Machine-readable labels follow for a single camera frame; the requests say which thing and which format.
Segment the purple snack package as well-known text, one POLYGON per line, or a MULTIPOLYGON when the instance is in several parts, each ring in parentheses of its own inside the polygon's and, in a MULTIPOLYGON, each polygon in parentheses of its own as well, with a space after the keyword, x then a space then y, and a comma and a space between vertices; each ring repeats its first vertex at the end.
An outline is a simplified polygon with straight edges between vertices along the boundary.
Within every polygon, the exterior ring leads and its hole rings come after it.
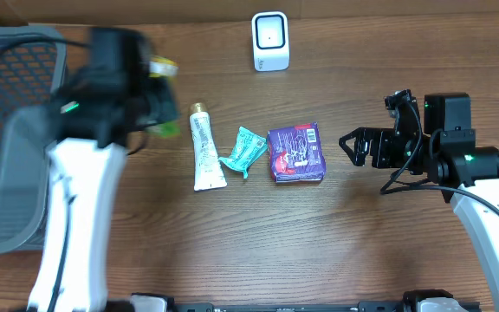
POLYGON ((322 181, 327 166, 316 122, 268 131, 269 168, 276 183, 322 181))

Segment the teal snack packet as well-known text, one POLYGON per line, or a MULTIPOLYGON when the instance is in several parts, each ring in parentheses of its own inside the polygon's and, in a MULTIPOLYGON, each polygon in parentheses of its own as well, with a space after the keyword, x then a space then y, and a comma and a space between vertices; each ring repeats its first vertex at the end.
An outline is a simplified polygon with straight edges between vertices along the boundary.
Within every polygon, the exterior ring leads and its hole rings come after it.
POLYGON ((267 150, 267 141, 262 136, 251 132, 245 127, 239 127, 236 144, 228 157, 219 160, 229 169, 241 172, 243 178, 248 178, 250 166, 267 150))

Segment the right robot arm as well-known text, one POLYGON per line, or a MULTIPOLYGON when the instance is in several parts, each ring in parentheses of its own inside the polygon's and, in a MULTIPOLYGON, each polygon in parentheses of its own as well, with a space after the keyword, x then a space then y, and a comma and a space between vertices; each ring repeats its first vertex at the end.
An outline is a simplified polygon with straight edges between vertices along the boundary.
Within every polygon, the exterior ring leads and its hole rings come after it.
POLYGON ((471 99, 466 93, 428 94, 408 89, 385 98, 393 128, 358 127, 339 145, 355 166, 367 157, 392 170, 383 195, 439 191, 450 204, 483 269, 499 311, 499 150, 476 146, 471 99))

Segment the white tube gold cap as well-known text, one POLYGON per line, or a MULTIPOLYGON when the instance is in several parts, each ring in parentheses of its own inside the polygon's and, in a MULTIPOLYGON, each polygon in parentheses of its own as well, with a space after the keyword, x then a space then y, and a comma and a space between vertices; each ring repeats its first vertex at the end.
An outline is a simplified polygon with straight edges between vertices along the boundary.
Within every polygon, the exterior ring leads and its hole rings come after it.
POLYGON ((211 118, 204 103, 191 105, 189 117, 195 154, 194 191, 207 191, 227 186, 211 132, 211 118))

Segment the green juice carton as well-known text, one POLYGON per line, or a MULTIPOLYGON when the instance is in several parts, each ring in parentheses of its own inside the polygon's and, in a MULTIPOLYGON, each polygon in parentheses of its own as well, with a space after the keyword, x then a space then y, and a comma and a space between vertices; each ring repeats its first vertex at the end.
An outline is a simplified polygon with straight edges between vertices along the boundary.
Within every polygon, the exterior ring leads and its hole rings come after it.
POLYGON ((178 64, 162 56, 154 56, 150 62, 151 117, 148 132, 161 138, 170 138, 180 133, 179 116, 173 83, 178 64))

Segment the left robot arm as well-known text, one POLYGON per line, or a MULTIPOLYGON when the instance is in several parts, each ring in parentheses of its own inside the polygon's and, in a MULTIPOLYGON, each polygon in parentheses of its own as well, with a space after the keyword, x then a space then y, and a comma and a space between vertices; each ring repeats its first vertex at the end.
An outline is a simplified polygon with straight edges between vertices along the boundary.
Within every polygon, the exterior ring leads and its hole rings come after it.
POLYGON ((107 246, 130 133, 178 118, 171 81, 152 72, 151 41, 93 27, 87 64, 51 95, 49 207, 28 311, 132 311, 107 292, 107 246))

